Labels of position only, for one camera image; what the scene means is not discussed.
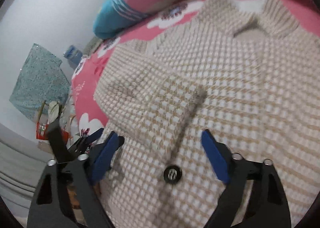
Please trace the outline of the pink floral bed sheet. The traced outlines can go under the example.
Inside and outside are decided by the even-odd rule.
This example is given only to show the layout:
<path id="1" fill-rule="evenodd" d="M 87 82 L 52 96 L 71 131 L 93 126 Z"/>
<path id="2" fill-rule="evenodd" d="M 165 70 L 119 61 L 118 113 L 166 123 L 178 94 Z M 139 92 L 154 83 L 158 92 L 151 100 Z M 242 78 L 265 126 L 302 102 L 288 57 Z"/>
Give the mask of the pink floral bed sheet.
<path id="1" fill-rule="evenodd" d="M 300 24 L 319 36 L 319 10 L 300 0 L 282 0 Z M 72 97 L 79 134 L 91 135 L 105 127 L 108 119 L 93 98 L 101 73 L 116 45 L 130 40 L 149 41 L 167 28 L 188 22 L 201 8 L 204 0 L 184 0 L 157 15 L 131 27 L 114 39 L 106 40 L 90 57 L 82 57 L 72 76 Z"/>

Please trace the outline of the red box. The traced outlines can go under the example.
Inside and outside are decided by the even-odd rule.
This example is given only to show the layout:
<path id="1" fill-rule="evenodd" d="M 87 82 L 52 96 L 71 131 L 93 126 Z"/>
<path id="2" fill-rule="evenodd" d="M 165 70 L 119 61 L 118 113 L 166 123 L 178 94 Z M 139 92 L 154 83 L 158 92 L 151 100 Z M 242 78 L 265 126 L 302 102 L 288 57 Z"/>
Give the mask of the red box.
<path id="1" fill-rule="evenodd" d="M 38 122 L 36 124 L 36 139 L 48 141 L 49 134 L 51 134 L 55 130 L 60 131 L 63 142 L 67 143 L 69 139 L 69 133 L 61 128 L 58 120 L 50 124 Z"/>

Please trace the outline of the teal floral cloth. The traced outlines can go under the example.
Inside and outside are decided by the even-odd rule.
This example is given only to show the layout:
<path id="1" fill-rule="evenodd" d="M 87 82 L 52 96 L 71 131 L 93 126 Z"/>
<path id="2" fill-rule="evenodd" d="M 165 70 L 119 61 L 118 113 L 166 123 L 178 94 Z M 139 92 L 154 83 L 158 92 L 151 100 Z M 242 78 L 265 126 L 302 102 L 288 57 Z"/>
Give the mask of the teal floral cloth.
<path id="1" fill-rule="evenodd" d="M 70 84 L 62 71 L 62 61 L 38 44 L 33 44 L 19 73 L 9 101 L 26 118 L 34 121 L 42 103 L 64 105 Z"/>

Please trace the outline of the blue capped water jug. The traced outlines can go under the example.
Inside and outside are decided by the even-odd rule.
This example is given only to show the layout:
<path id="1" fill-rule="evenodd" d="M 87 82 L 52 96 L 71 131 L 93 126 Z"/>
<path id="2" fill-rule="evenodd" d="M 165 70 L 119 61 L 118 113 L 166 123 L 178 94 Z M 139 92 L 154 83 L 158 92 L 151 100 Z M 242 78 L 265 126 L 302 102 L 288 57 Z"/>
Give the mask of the blue capped water jug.
<path id="1" fill-rule="evenodd" d="M 74 45 L 70 45 L 63 53 L 63 56 L 71 63 L 78 65 L 82 59 L 83 53 Z"/>

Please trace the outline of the beige white houndstooth knit coat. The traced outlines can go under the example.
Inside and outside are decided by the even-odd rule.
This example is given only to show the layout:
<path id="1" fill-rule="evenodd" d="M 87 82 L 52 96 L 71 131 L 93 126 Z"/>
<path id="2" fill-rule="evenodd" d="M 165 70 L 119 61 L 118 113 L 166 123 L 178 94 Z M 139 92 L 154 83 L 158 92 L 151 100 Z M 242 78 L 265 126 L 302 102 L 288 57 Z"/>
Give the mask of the beige white houndstooth knit coat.
<path id="1" fill-rule="evenodd" d="M 319 38 L 281 0 L 205 0 L 118 44 L 94 99 L 125 142 L 101 182 L 115 227 L 203 227 L 223 192 L 201 145 L 274 162 L 297 225 L 319 193 Z"/>

